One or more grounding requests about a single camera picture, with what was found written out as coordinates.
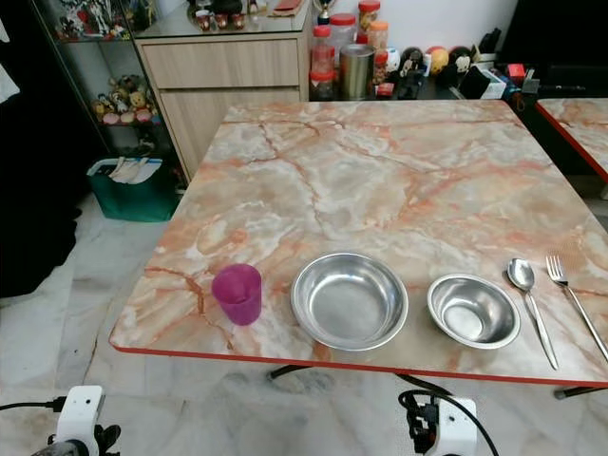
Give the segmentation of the large steel bowl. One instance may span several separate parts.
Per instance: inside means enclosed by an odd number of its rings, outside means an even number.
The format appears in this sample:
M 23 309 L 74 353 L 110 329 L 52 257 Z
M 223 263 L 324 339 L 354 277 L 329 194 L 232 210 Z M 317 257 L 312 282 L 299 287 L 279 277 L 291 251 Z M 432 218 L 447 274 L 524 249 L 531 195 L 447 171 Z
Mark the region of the large steel bowl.
M 304 331 L 335 351 L 382 347 L 409 315 L 401 278 L 386 262 L 359 253 L 329 253 L 308 262 L 288 295 Z

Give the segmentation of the small steel bowl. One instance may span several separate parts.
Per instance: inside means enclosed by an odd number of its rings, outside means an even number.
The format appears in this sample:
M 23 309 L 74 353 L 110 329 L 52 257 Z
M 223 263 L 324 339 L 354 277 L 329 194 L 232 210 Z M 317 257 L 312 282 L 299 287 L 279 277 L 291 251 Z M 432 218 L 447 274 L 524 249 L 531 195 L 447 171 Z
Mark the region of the small steel bowl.
M 427 309 L 447 337 L 479 351 L 511 344 L 521 329 L 520 310 L 503 287 L 478 276 L 448 274 L 427 291 Z

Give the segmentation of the steel spoon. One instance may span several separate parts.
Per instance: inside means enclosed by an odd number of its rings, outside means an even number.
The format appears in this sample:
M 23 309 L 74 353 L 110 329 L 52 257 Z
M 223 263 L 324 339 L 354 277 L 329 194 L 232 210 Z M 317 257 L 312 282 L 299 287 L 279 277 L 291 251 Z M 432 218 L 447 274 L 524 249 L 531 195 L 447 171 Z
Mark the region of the steel spoon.
M 540 340 L 544 355 L 546 355 L 548 362 L 550 362 L 551 368 L 555 371 L 558 370 L 560 368 L 559 357 L 556 356 L 555 349 L 553 349 L 550 334 L 548 334 L 546 326 L 544 326 L 542 313 L 540 313 L 538 304 L 536 304 L 533 296 L 533 287 L 536 281 L 530 262 L 521 257 L 513 257 L 513 259 L 508 261 L 507 268 L 505 268 L 505 276 L 508 277 L 508 281 L 517 290 L 520 290 L 522 296 L 524 296 L 526 307 L 528 307 L 531 320 L 534 322 L 536 334 Z

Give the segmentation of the purple plastic cup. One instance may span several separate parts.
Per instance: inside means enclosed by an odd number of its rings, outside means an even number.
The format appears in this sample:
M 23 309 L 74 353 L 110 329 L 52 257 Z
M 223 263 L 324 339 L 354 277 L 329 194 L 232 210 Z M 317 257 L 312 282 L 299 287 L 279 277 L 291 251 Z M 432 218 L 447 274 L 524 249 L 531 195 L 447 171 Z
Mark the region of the purple plastic cup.
M 210 291 L 235 325 L 249 326 L 260 317 L 262 277 L 255 266 L 226 266 L 214 277 Z

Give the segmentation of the steel fork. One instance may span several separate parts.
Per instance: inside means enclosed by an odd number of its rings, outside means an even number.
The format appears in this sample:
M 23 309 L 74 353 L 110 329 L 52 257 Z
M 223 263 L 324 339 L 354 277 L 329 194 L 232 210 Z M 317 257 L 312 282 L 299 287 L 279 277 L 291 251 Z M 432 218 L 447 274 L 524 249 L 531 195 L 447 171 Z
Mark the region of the steel fork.
M 600 338 L 599 331 L 597 331 L 594 322 L 592 322 L 591 317 L 589 316 L 589 313 L 586 312 L 585 308 L 582 307 L 581 301 L 575 294 L 573 287 L 570 287 L 569 279 L 566 278 L 563 265 L 561 265 L 561 258 L 559 256 L 547 256 L 544 258 L 544 264 L 546 264 L 544 269 L 546 269 L 548 277 L 550 277 L 552 281 L 555 282 L 562 291 L 564 291 L 564 294 L 568 296 L 569 300 L 572 301 L 575 309 L 578 310 L 583 323 L 585 323 L 587 330 L 589 330 L 591 338 L 594 340 L 595 346 L 598 348 L 600 355 L 602 355 L 605 361 L 608 361 L 608 347 L 605 347 L 603 339 Z

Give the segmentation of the cream paper bundle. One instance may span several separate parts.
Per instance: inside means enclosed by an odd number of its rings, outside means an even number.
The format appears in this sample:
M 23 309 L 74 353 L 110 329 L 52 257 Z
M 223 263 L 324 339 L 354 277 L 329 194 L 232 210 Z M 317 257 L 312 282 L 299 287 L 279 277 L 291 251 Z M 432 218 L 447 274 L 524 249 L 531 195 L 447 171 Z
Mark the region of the cream paper bundle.
M 138 185 L 145 182 L 161 168 L 163 161 L 161 158 L 129 158 L 122 157 L 117 161 L 114 169 L 108 176 L 117 183 L 125 185 Z

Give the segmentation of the white and black box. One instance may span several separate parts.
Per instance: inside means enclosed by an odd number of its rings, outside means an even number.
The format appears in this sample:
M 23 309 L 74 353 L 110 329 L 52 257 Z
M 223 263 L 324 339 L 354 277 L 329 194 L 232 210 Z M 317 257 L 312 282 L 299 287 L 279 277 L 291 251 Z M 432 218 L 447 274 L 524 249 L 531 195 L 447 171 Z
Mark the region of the white and black box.
M 481 66 L 471 66 L 457 86 L 466 100 L 500 100 L 506 90 L 507 82 L 498 73 Z

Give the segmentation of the small jar red lid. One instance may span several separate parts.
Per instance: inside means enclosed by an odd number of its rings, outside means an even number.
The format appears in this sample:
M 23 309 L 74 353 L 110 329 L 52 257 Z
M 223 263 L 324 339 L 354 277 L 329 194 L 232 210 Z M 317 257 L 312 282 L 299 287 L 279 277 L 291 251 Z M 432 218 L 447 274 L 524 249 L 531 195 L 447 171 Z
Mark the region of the small jar red lid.
M 390 53 L 386 49 L 377 49 L 373 53 L 373 69 L 372 75 L 370 76 L 370 86 L 372 90 L 376 90 L 377 87 L 381 86 L 387 81 L 388 73 L 388 61 L 390 60 Z

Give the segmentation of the black toy figure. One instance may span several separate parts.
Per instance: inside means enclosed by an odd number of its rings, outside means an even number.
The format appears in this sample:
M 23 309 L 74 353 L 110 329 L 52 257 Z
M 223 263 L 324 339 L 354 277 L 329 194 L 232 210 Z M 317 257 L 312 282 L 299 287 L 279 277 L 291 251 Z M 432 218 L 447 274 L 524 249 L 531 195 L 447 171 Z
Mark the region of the black toy figure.
M 408 77 L 412 72 L 425 66 L 426 54 L 418 47 L 405 48 L 400 55 L 398 75 L 400 78 Z
M 464 77 L 474 64 L 475 52 L 469 47 L 453 47 L 448 53 L 446 70 L 456 77 Z

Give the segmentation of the orange round toy figure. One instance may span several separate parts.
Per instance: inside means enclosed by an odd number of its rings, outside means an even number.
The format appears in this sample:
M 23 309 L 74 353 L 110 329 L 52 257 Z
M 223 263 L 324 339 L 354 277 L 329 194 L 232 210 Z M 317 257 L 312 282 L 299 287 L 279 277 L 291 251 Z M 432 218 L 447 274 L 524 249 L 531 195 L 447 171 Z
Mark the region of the orange round toy figure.
M 450 52 L 446 48 L 435 45 L 427 49 L 426 62 L 430 77 L 437 77 L 442 73 L 448 61 L 450 61 Z

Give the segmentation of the white hanging cloth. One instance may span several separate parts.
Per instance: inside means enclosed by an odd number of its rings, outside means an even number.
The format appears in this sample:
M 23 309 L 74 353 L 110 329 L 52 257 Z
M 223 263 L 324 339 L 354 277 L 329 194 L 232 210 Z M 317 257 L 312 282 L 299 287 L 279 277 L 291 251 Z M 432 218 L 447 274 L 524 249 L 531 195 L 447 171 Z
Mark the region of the white hanging cloth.
M 17 95 L 19 86 L 12 80 L 6 72 L 4 66 L 0 66 L 0 101 L 4 103 L 10 97 Z

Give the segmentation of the slim bottle red lid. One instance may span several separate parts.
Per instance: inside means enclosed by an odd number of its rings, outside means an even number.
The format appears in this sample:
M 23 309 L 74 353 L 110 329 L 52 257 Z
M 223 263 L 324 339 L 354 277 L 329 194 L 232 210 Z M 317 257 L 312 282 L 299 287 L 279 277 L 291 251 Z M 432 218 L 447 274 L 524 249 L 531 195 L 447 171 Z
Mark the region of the slim bottle red lid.
M 310 72 L 331 72 L 334 66 L 335 47 L 330 42 L 332 28 L 329 25 L 313 27 L 310 47 Z

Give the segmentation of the light wooden cabinet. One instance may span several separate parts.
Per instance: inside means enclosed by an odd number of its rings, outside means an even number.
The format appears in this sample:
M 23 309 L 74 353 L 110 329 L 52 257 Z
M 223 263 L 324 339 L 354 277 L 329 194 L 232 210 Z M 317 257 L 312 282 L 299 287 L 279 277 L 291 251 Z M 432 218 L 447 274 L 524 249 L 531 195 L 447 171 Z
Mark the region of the light wooden cabinet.
M 204 30 L 180 6 L 135 35 L 156 104 L 188 179 L 232 105 L 307 100 L 309 14 L 246 18 L 240 30 Z

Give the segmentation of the tall clear jar red lid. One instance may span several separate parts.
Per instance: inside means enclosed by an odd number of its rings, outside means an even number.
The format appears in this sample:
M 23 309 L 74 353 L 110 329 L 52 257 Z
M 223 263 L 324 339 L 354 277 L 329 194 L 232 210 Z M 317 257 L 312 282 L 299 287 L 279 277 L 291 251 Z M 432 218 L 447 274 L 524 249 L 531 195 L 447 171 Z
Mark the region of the tall clear jar red lid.
M 355 13 L 332 14 L 329 26 L 331 28 L 329 43 L 334 47 L 334 56 L 337 56 L 340 49 L 355 43 L 356 32 L 359 30 Z

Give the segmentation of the glass display shelf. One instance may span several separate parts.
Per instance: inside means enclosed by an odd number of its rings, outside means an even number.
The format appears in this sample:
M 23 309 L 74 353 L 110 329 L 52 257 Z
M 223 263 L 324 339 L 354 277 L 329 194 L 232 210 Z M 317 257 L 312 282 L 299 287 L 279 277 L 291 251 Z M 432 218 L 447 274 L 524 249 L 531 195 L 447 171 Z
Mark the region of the glass display shelf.
M 108 157 L 161 158 L 185 178 L 135 35 L 155 25 L 152 0 L 28 0 Z

